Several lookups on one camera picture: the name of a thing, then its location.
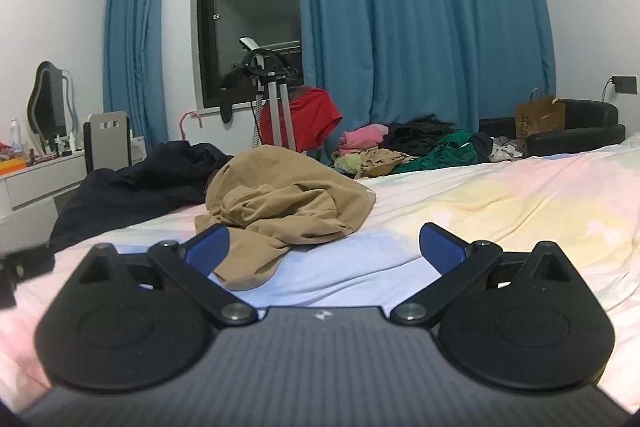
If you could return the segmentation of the tan t-shirt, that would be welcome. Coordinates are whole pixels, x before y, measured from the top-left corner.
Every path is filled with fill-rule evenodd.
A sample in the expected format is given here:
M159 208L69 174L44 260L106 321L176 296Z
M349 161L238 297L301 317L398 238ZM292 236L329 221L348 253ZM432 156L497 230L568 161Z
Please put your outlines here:
M284 147L262 145L234 156L210 181L201 233L229 230L224 260L211 269L230 291L266 283L294 247L344 239L366 221L375 193L320 162Z

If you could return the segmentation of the black clothes pile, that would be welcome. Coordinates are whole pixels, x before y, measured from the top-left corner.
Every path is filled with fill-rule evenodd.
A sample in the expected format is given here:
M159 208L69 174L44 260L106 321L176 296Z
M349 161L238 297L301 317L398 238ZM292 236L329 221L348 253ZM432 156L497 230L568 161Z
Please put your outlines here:
M434 115L407 124L390 124L381 147L409 156L426 156L452 130L451 122L440 121Z

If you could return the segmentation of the pink clothes hanger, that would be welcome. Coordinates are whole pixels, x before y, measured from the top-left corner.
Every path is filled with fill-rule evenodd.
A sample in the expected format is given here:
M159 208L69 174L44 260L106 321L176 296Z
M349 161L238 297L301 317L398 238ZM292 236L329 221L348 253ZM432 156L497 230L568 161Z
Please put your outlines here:
M190 129L195 126L198 129L203 129L203 118L200 112L196 109L188 110L183 113L178 122L178 129L180 133L180 139L186 141L189 138Z

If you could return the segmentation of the white dresser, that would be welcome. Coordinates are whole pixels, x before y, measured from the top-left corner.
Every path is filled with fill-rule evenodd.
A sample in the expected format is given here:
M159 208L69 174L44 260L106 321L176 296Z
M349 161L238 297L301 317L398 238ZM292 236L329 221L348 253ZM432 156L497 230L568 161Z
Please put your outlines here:
M85 177L83 153L2 176L1 254L47 243L58 212Z

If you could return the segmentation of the dark navy jacket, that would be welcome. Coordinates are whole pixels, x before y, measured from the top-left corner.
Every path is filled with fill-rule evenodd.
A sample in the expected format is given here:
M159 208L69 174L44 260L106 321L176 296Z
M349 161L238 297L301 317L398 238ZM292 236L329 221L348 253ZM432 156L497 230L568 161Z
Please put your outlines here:
M136 165L93 170L58 214L49 247L57 253L102 233L201 205L210 180L231 159L210 143L170 141Z

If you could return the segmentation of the green garment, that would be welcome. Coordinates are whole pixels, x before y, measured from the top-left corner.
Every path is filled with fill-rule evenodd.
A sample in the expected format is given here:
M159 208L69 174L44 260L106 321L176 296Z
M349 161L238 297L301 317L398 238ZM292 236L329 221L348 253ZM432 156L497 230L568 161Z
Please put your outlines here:
M471 139L472 134L467 131L451 132L440 138L426 156L396 166L392 174L476 165L478 154Z

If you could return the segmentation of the beige garment in pile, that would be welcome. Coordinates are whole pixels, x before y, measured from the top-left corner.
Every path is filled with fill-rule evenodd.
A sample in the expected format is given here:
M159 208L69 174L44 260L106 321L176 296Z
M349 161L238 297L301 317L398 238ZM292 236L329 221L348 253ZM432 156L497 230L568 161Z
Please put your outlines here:
M376 178L386 176L399 165L407 164L413 160L413 156L388 148L371 147L360 152L360 160L358 178Z

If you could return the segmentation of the white spray bottle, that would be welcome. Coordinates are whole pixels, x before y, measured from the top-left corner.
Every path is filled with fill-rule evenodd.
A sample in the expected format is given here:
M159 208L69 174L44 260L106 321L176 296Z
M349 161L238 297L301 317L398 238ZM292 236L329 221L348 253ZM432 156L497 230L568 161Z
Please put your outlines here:
M13 118L10 124L10 135L11 135L11 150L16 155L20 155L23 153L23 142L22 142L22 132L20 122Z

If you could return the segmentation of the yellow-green garment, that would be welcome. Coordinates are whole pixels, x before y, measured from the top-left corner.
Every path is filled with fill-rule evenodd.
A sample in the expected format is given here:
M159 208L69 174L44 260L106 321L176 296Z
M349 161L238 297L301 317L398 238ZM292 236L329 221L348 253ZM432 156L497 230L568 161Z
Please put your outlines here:
M360 153L337 155L333 158L333 168L345 176L357 178L361 171L362 157Z

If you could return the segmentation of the grey black chair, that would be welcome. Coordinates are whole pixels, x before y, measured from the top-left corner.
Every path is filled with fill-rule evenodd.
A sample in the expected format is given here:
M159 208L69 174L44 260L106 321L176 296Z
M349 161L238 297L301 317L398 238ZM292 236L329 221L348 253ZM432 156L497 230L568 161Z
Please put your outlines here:
M90 115L82 126L86 170L119 170L131 165L130 122L125 112Z

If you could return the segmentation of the pink folded garment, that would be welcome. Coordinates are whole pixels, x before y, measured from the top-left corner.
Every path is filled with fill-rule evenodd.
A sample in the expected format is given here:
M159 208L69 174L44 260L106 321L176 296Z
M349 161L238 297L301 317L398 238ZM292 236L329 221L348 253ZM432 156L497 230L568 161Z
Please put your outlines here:
M338 142L341 150L363 150L380 144L388 135L385 124L368 124L356 130L345 131Z

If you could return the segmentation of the wavy vanity mirror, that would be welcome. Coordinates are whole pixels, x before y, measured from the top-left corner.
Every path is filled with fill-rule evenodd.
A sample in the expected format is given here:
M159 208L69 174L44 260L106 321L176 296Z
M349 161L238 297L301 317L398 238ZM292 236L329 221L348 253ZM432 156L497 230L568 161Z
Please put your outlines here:
M76 134L79 120L75 107L73 77L51 62L40 63L26 107L26 117L34 147L41 154L56 149L55 139Z

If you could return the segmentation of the left blue curtain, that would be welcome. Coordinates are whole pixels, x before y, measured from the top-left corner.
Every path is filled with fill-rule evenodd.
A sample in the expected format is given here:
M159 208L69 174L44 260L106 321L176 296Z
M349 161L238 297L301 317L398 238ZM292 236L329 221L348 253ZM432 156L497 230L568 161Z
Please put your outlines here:
M149 150L168 140L162 0L106 0L103 107L126 112Z

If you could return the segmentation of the blue curtain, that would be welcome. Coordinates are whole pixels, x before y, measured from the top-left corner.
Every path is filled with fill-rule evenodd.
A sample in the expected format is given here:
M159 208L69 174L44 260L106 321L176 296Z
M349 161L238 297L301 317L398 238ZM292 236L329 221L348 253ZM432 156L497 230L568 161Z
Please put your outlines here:
M299 0L305 80L341 131L428 115L473 131L555 90L547 0Z
M126 112L149 150L168 140L162 0L106 0L103 107Z

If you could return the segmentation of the silver garment steamer stand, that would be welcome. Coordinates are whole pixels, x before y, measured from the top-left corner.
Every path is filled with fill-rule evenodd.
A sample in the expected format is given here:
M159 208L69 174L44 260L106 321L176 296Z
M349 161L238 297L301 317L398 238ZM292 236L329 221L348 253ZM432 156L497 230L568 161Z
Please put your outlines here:
M290 91L290 81L296 76L297 69L291 65L288 56L292 51L299 50L299 43L287 41L271 46L260 46L249 36L239 38L239 42L246 51L242 60L242 71L253 81L255 87L255 101L250 103L254 117L252 147L262 144L259 115L264 108L264 102L267 102L273 144L296 150L288 91Z

